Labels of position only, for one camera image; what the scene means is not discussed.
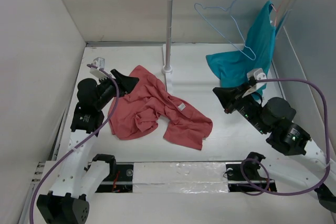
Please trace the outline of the red t shirt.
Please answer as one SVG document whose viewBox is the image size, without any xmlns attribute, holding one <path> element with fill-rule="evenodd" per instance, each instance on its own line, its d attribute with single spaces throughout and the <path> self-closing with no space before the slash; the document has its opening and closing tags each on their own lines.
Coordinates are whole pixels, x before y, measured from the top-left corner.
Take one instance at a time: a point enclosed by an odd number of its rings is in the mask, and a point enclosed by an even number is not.
<svg viewBox="0 0 336 224">
<path fill-rule="evenodd" d="M 146 136 L 158 128 L 158 119 L 164 116 L 169 120 L 165 140 L 201 150 L 203 140 L 212 131 L 212 120 L 188 102 L 169 94 L 165 84 L 143 66 L 135 67 L 130 76 L 139 78 L 139 82 L 130 94 L 111 104 L 112 134 L 120 140 Z"/>
</svg>

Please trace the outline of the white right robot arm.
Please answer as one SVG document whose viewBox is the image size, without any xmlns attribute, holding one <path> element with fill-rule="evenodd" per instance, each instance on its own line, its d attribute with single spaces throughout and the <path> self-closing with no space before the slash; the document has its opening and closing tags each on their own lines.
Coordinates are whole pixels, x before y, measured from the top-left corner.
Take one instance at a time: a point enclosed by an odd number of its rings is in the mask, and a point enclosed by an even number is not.
<svg viewBox="0 0 336 224">
<path fill-rule="evenodd" d="M 305 167 L 298 171 L 272 163 L 257 152 L 250 152 L 246 159 L 230 165 L 226 171 L 229 182 L 237 182 L 241 188 L 255 189 L 258 194 L 279 196 L 268 190 L 269 184 L 282 181 L 298 189 L 285 196 L 310 194 L 325 209 L 335 212 L 335 161 L 330 157 L 330 147 L 323 151 L 311 136 L 293 123 L 295 109 L 283 98 L 274 97 L 266 104 L 256 101 L 257 90 L 266 83 L 248 81 L 234 88 L 215 87 L 224 112 L 239 112 L 261 134 L 267 134 L 266 142 L 277 152 L 290 157 Z"/>
</svg>

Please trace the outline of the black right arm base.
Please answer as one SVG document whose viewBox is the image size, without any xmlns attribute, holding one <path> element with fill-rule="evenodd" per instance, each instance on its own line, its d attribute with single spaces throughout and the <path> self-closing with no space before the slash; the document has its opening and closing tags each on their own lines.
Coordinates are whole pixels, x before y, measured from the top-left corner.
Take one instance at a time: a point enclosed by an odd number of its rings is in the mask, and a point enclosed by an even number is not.
<svg viewBox="0 0 336 224">
<path fill-rule="evenodd" d="M 227 179 L 228 191 L 230 193 L 258 193 L 244 178 L 240 170 L 241 162 L 226 162 L 226 171 L 223 177 Z M 253 162 L 245 162 L 243 165 L 245 176 L 255 185 L 266 189 L 269 182 L 268 191 L 277 192 L 276 183 L 273 179 L 268 180 L 265 175 L 259 175 L 260 166 Z"/>
</svg>

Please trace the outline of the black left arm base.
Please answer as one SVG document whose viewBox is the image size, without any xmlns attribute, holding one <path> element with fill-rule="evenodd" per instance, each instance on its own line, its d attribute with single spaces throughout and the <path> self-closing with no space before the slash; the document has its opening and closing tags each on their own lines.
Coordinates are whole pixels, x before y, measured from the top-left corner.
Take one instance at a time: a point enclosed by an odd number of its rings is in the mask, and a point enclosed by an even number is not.
<svg viewBox="0 0 336 224">
<path fill-rule="evenodd" d="M 133 192 L 133 163 L 117 163 L 114 172 L 101 182 L 96 193 Z"/>
</svg>

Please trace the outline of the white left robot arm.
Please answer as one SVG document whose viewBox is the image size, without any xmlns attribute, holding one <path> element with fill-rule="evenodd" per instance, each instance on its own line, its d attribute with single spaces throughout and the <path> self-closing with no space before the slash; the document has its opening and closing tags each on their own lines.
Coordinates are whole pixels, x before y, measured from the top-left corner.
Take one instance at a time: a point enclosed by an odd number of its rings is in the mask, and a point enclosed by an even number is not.
<svg viewBox="0 0 336 224">
<path fill-rule="evenodd" d="M 119 99 L 130 94 L 139 82 L 137 77 L 124 76 L 116 69 L 109 73 L 89 65 L 94 78 L 85 78 L 77 85 L 77 99 L 67 153 L 41 179 L 57 168 L 60 170 L 54 184 L 45 195 L 35 192 L 31 205 L 36 206 L 46 223 L 85 223 L 89 200 L 103 180 L 117 175 L 115 157 L 98 154 L 89 161 L 92 146 L 99 131 L 109 122 Z M 103 108 L 113 101 L 112 111 L 104 116 Z"/>
</svg>

